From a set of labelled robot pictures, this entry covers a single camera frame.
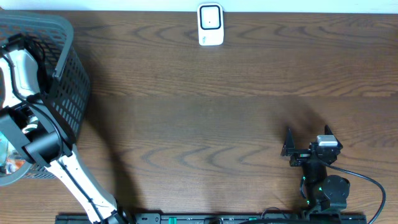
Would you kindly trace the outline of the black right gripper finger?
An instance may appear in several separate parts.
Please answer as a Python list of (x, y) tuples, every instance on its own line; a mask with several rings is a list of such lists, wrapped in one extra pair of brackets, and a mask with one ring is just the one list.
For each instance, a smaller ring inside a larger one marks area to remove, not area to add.
[(336, 139), (337, 146), (338, 146), (340, 149), (343, 148), (342, 143), (340, 143), (340, 141), (339, 141), (339, 140), (337, 139), (337, 137), (333, 134), (332, 130), (330, 129), (329, 125), (327, 125), (327, 124), (326, 124), (325, 127), (324, 127), (324, 133), (325, 133), (326, 135), (331, 135), (331, 136), (333, 136), (333, 137)]
[(295, 144), (293, 140), (293, 135), (290, 128), (287, 128), (287, 134), (282, 146), (281, 156), (291, 156), (295, 152)]

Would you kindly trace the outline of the orange Kleenex tissue pack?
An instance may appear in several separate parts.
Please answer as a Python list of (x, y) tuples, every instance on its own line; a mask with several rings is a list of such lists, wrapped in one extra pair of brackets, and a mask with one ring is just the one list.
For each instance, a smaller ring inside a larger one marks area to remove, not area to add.
[(6, 174), (18, 171), (25, 164), (23, 159), (6, 159)]

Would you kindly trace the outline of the teal snack packet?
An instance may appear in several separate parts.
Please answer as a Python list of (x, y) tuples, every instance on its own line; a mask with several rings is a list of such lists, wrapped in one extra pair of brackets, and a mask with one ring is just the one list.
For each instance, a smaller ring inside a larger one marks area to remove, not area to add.
[(3, 133), (1, 133), (1, 148), (0, 148), (0, 165), (1, 167), (6, 165), (6, 161), (7, 158), (9, 157), (9, 155), (12, 153), (12, 151), (14, 150), (13, 145), (8, 141), (8, 139), (5, 137), (5, 135), (3, 135)]

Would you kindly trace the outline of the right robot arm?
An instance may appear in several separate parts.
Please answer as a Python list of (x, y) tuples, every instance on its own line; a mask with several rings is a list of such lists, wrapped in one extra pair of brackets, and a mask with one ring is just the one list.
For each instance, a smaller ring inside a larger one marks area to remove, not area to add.
[(300, 190), (306, 198), (308, 208), (302, 211), (307, 220), (321, 216), (336, 216), (347, 207), (350, 182), (338, 175), (327, 174), (326, 167), (337, 160), (343, 145), (325, 126), (325, 133), (318, 135), (306, 149), (297, 149), (291, 130), (287, 130), (281, 155), (289, 157), (291, 167), (303, 171)]

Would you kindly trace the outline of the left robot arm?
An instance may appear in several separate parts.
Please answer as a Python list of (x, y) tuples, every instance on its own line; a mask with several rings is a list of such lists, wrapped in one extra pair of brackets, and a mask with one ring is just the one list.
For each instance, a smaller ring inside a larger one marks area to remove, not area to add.
[(92, 223), (134, 219), (95, 179), (80, 158), (76, 140), (90, 79), (66, 33), (51, 41), (17, 33), (1, 44), (4, 101), (1, 134), (27, 164), (57, 177)]

